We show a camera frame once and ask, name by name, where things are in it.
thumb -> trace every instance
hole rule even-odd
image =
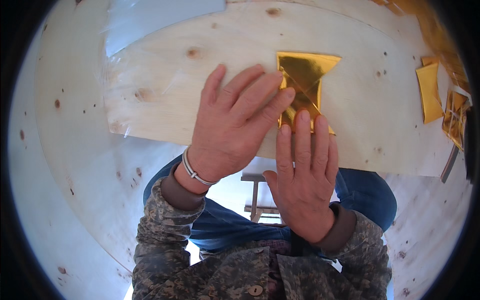
[[[278,199],[278,186],[276,184],[276,172],[273,171],[265,171],[263,172],[263,177],[267,181],[268,187],[270,188],[270,192],[272,193],[273,200]]]

gold foil paper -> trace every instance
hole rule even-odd
[[[430,64],[439,63],[439,62],[440,62],[440,60],[435,56],[433,56],[433,57],[422,57],[421,58],[421,63],[424,67],[428,66]]]
[[[464,126],[467,119],[466,111],[469,106],[466,96],[448,91],[442,130],[462,151]]]
[[[340,57],[324,54],[277,52],[277,68],[283,73],[280,89],[293,87],[295,99],[292,104],[278,118],[278,127],[286,123],[295,132],[295,116],[297,111],[304,108],[310,113],[310,130],[313,133],[313,121],[320,115],[320,96],[322,76],[330,71]],[[328,131],[335,134],[328,126]]]
[[[417,72],[420,86],[423,123],[427,124],[445,115],[440,96],[438,95],[438,62],[432,62],[415,71]]]

jacket button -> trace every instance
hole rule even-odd
[[[248,293],[252,296],[260,295],[264,289],[261,286],[251,286],[248,288]]]

blue jeans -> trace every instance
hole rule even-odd
[[[152,186],[181,161],[181,155],[164,166],[147,184],[144,205]],[[356,210],[386,231],[396,213],[396,200],[387,183],[375,172],[341,168],[336,176],[335,191],[340,205]],[[200,249],[217,252],[252,240],[288,240],[290,229],[253,223],[232,210],[205,197],[205,209],[193,223],[190,241]]]

brown cuff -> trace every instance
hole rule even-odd
[[[324,252],[336,252],[345,246],[357,223],[355,213],[343,208],[339,203],[332,203],[330,209],[335,214],[335,223],[320,242],[312,244],[313,247],[321,248]]]
[[[200,195],[194,194],[186,190],[178,183],[173,174],[175,173],[175,170],[179,164],[180,162],[173,165],[172,169],[170,170],[170,174],[160,183],[162,196],[165,201],[168,202],[168,204],[177,209],[185,211],[194,210],[202,204],[202,199],[207,193],[205,192]]]

